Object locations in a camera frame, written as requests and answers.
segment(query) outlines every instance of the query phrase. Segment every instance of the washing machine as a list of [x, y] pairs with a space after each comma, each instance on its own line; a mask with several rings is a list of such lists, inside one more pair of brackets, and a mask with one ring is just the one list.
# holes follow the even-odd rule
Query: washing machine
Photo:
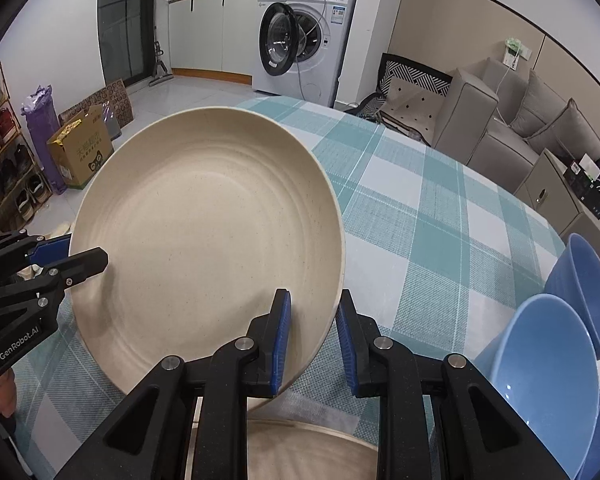
[[333, 107], [356, 0], [258, 0], [254, 90]]

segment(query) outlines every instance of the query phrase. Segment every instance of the side table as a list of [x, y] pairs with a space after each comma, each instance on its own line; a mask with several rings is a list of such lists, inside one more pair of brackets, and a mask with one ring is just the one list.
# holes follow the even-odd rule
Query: side table
[[543, 150], [515, 196], [541, 214], [565, 244], [571, 233], [578, 233], [600, 257], [600, 219], [573, 193], [563, 177], [565, 170], [553, 153]]

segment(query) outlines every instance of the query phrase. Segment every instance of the beige plate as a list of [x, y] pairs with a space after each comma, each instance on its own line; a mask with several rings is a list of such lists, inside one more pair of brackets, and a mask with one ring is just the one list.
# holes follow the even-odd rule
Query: beige plate
[[344, 229], [326, 174], [279, 124], [235, 108], [164, 118], [105, 163], [70, 254], [98, 246], [109, 265], [72, 288], [74, 313], [125, 393], [164, 356], [198, 359], [243, 336], [277, 288], [292, 298], [286, 388], [317, 354], [342, 290]]
[[[189, 445], [190, 478], [195, 430]], [[338, 431], [277, 420], [247, 423], [249, 480], [375, 480], [378, 448]]]

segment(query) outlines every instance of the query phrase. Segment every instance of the power cord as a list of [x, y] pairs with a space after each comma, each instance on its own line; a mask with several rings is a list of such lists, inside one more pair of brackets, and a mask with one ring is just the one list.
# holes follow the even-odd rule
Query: power cord
[[[318, 20], [315, 22], [315, 25], [309, 30], [309, 32], [305, 32], [304, 29], [302, 29], [302, 27], [298, 27], [299, 30], [302, 30], [305, 40], [307, 40], [309, 38], [309, 34], [311, 34], [315, 30], [315, 27], [317, 27], [320, 24], [321, 19], [324, 19], [325, 22], [327, 21], [327, 18], [324, 15], [326, 10], [327, 10], [327, 0], [324, 0], [324, 5], [322, 6], [322, 12], [320, 13], [320, 18], [318, 18]], [[304, 97], [304, 92], [302, 91], [302, 80], [300, 79], [300, 64], [298, 63], [298, 56], [300, 56], [300, 54], [302, 54], [302, 53], [298, 52], [296, 54], [296, 68], [298, 69], [298, 86], [300, 87], [300, 95], [302, 96], [302, 100], [306, 101], [306, 98]]]
[[[507, 74], [509, 73], [509, 70], [511, 70], [511, 67], [516, 65], [516, 61], [519, 58], [520, 58], [520, 47], [518, 47], [518, 50], [516, 52], [516, 57], [513, 59], [513, 63], [511, 63], [510, 66], [507, 66], [507, 71], [504, 73], [504, 76], [502, 76], [502, 79], [498, 83], [498, 86], [496, 87], [496, 95], [498, 95], [498, 90], [500, 90], [500, 85], [502, 85], [504, 78], [506, 78]], [[504, 118], [502, 117], [502, 114], [500, 113], [500, 110], [498, 109], [497, 106], [496, 106], [496, 111], [498, 113], [498, 116], [500, 117], [500, 120], [502, 121], [502, 124], [507, 124], [507, 121], [504, 120]]]

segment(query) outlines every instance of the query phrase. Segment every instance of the blue gripper pad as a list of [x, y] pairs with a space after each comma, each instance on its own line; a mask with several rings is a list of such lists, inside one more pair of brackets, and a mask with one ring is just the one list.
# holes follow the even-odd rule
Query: blue gripper pad
[[63, 235], [51, 240], [43, 240], [34, 251], [29, 255], [31, 265], [36, 264], [39, 267], [46, 267], [52, 263], [64, 260], [69, 256], [69, 243], [71, 235]]
[[342, 307], [338, 306], [336, 313], [336, 327], [338, 329], [338, 339], [340, 340], [340, 352], [342, 354], [342, 365], [344, 373], [347, 377], [347, 384], [351, 389], [351, 395], [358, 394], [358, 364], [356, 352], [353, 346], [353, 339], [349, 331], [349, 325], [342, 311]]
[[282, 375], [285, 371], [286, 342], [289, 339], [289, 329], [291, 328], [291, 294], [289, 291], [285, 294], [282, 303], [282, 312], [280, 313], [280, 323], [276, 333], [276, 340], [273, 343], [273, 354], [271, 356], [271, 393], [277, 394], [282, 385]]

